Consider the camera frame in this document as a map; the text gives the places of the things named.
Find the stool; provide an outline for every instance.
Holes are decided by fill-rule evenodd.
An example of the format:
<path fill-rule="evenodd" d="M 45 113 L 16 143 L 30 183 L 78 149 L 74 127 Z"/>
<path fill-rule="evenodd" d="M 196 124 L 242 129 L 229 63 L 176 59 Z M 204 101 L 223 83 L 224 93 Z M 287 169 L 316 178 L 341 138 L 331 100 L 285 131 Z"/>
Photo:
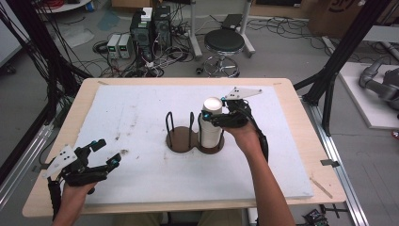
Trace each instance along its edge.
<path fill-rule="evenodd" d="M 224 73 L 228 77 L 238 77 L 237 63 L 227 56 L 241 53 L 244 49 L 243 37 L 233 30 L 218 29 L 205 35 L 205 47 L 217 56 L 211 56 L 203 63 L 203 70 L 210 75 Z"/>

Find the desk leg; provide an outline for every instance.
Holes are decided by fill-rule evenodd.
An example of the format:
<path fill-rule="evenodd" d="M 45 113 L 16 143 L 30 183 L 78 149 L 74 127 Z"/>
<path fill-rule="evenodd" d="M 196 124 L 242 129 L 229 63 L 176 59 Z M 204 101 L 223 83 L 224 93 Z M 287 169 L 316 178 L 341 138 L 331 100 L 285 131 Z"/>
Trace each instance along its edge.
<path fill-rule="evenodd" d="M 200 50 L 199 42 L 196 37 L 196 1 L 191 0 L 191 30 L 188 30 L 188 37 L 190 38 L 191 46 L 193 47 L 194 55 L 196 60 L 202 57 L 202 51 Z"/>
<path fill-rule="evenodd" d="M 244 42 L 246 43 L 246 50 L 248 52 L 249 58 L 251 58 L 252 55 L 255 54 L 255 49 L 253 48 L 252 44 L 250 43 L 250 41 L 249 41 L 249 39 L 247 38 L 247 35 L 246 35 L 246 28 L 247 28 L 247 21 L 248 21 L 248 15 L 249 15 L 249 10 L 250 10 L 250 4 L 251 4 L 251 0 L 247 0 L 246 4 L 244 6 L 243 22 L 241 24 L 241 27 L 237 27 L 237 31 L 244 38 Z"/>

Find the person's right arm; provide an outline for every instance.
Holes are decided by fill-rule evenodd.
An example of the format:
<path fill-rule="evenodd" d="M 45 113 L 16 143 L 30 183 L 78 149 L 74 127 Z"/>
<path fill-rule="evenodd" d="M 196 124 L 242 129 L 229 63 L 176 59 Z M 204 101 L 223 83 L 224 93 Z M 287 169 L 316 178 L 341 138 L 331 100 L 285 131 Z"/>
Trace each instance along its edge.
<path fill-rule="evenodd" d="M 295 225 L 279 184 L 264 159 L 254 126 L 248 123 L 241 128 L 224 129 L 234 136 L 238 147 L 247 158 L 255 189 L 259 225 Z"/>

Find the brown circular base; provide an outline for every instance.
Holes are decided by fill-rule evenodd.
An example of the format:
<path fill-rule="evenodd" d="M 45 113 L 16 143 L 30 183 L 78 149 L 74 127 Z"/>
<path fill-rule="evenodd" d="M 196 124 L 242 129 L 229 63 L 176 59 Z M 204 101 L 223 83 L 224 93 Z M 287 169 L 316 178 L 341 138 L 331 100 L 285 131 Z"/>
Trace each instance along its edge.
<path fill-rule="evenodd" d="M 199 133 L 191 131 L 190 143 L 188 143 L 190 130 L 187 127 L 179 126 L 170 130 L 167 135 L 167 146 L 175 153 L 187 153 L 197 147 L 202 153 L 214 154 L 220 152 L 224 145 L 224 137 L 221 137 L 219 144 L 214 148 L 204 148 L 199 142 Z"/>

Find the human hand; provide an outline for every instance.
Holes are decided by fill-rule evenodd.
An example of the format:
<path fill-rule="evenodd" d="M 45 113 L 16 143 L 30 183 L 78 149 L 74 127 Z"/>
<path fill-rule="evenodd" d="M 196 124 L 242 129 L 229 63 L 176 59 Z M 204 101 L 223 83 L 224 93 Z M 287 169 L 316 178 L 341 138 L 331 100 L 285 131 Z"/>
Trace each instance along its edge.
<path fill-rule="evenodd" d="M 224 127 L 223 129 L 232 134 L 238 147 L 246 156 L 254 153 L 262 153 L 258 133 L 250 121 L 240 128 Z"/>
<path fill-rule="evenodd" d="M 62 192 L 61 207 L 53 222 L 53 226 L 73 225 L 82 212 L 86 195 L 96 185 L 97 183 L 85 186 L 69 186 L 65 183 Z"/>

